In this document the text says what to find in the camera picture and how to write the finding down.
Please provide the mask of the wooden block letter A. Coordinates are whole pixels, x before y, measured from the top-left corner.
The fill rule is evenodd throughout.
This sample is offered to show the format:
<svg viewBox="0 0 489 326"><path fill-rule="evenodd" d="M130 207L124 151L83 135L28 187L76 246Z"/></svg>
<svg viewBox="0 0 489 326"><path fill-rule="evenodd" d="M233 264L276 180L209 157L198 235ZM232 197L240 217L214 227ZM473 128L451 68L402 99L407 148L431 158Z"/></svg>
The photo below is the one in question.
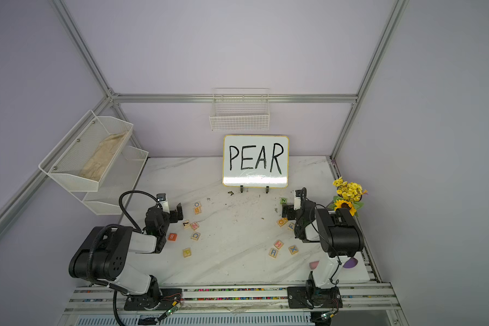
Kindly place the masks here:
<svg viewBox="0 0 489 326"><path fill-rule="evenodd" d="M286 218L280 218L278 221L277 221L277 225L279 227L283 227L284 225L286 225L288 223L288 220Z"/></svg>

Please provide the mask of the wooden block letter P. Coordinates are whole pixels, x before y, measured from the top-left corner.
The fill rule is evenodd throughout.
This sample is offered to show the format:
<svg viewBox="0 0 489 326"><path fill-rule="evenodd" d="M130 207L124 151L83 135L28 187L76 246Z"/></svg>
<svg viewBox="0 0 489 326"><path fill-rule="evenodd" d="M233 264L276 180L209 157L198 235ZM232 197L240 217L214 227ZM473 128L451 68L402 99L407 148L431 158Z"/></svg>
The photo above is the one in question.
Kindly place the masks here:
<svg viewBox="0 0 489 326"><path fill-rule="evenodd" d="M183 257L184 258L188 258L192 255L192 250L191 248L186 248L183 250Z"/></svg>

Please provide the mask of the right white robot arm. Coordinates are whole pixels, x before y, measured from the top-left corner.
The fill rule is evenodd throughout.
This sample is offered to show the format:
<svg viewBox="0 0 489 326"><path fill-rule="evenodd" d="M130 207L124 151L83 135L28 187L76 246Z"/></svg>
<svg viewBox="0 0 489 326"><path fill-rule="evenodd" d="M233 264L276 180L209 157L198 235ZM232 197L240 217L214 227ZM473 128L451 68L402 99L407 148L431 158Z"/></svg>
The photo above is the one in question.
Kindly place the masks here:
<svg viewBox="0 0 489 326"><path fill-rule="evenodd" d="M353 202L339 197L331 208L308 199L307 189L296 190L292 205L282 205L282 217L293 223L296 239L320 244L326 258L310 271L303 288L289 290L289 304L308 308L326 304L341 306L339 275L365 247L364 236L355 220Z"/></svg>

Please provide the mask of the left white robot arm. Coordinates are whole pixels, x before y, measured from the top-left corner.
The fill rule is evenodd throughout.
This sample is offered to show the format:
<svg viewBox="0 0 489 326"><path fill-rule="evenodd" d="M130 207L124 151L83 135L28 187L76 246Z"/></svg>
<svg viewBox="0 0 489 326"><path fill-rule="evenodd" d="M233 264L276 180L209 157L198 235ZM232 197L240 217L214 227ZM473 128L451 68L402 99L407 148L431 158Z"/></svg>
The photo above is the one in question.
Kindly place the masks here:
<svg viewBox="0 0 489 326"><path fill-rule="evenodd" d="M145 215L141 228L124 206L131 194L142 194L154 201ZM122 213L131 226L109 224L92 229L69 263L69 275L93 285L115 290L127 297L127 302L144 310L162 308L166 302L179 302L182 290L164 293L157 278L141 272L127 262L129 253L159 254L167 243L171 224L183 221L181 204L171 210L167 195L152 195L141 190L129 190L118 198Z"/></svg>

